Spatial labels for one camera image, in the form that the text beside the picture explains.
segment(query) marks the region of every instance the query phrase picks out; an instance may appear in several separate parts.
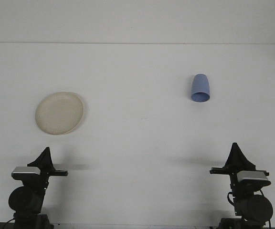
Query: upside-down cup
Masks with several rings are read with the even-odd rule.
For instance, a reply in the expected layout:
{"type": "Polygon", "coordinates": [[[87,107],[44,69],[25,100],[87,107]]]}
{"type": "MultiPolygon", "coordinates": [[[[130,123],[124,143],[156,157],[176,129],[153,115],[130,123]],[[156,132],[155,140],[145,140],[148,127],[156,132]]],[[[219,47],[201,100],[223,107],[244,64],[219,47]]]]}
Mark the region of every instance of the upside-down cup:
{"type": "Polygon", "coordinates": [[[191,86],[191,99],[199,103],[210,99],[210,86],[205,74],[195,75],[191,86]]]}

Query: cable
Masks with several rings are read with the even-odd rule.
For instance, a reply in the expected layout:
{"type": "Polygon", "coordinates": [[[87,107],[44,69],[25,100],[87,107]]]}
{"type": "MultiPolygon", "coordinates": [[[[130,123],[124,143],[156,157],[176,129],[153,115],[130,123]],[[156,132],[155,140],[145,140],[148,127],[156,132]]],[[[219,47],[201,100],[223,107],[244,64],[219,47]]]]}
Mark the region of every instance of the cable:
{"type": "MultiPolygon", "coordinates": [[[[261,189],[260,189],[260,192],[261,192],[262,196],[265,197],[265,195],[261,189]]],[[[271,229],[271,221],[269,220],[268,223],[269,223],[269,229],[271,229]]]]}
{"type": "Polygon", "coordinates": [[[230,194],[232,194],[232,192],[229,192],[229,193],[228,193],[227,199],[228,199],[229,203],[230,203],[231,205],[234,206],[234,203],[231,201],[231,199],[230,199],[230,197],[229,197],[230,194]]]}
{"type": "Polygon", "coordinates": [[[4,224],[4,226],[2,227],[2,229],[5,229],[5,226],[10,222],[10,221],[13,221],[14,220],[14,218],[13,219],[10,219],[10,220],[8,220],[5,224],[4,224]]]}

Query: beige plate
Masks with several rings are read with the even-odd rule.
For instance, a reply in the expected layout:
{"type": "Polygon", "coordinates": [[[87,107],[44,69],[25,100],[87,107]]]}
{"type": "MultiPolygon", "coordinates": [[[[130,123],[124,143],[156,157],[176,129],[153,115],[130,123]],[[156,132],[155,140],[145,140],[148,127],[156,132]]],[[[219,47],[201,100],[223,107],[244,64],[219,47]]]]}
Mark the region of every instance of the beige plate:
{"type": "Polygon", "coordinates": [[[62,135],[77,127],[83,113],[83,103],[77,95],[57,92],[41,101],[36,110],[36,123],[48,134],[62,135]]]}

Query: white wall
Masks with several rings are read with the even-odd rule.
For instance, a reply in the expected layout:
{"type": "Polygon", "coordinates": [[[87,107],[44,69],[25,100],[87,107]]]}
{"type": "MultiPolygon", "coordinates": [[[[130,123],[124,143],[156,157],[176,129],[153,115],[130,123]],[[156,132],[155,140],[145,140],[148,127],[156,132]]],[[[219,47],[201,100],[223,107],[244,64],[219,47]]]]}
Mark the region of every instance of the white wall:
{"type": "MultiPolygon", "coordinates": [[[[0,43],[0,221],[10,219],[10,177],[50,146],[69,170],[52,177],[43,212],[55,223],[215,225],[233,216],[221,167],[238,142],[275,210],[275,45],[0,43]],[[211,99],[189,98],[208,75],[211,99]],[[36,126],[38,103],[80,94],[82,125],[52,136],[36,126]]],[[[275,211],[272,219],[275,227],[275,211]]]]}
{"type": "Polygon", "coordinates": [[[275,1],[0,0],[0,42],[275,43],[275,1]]]}

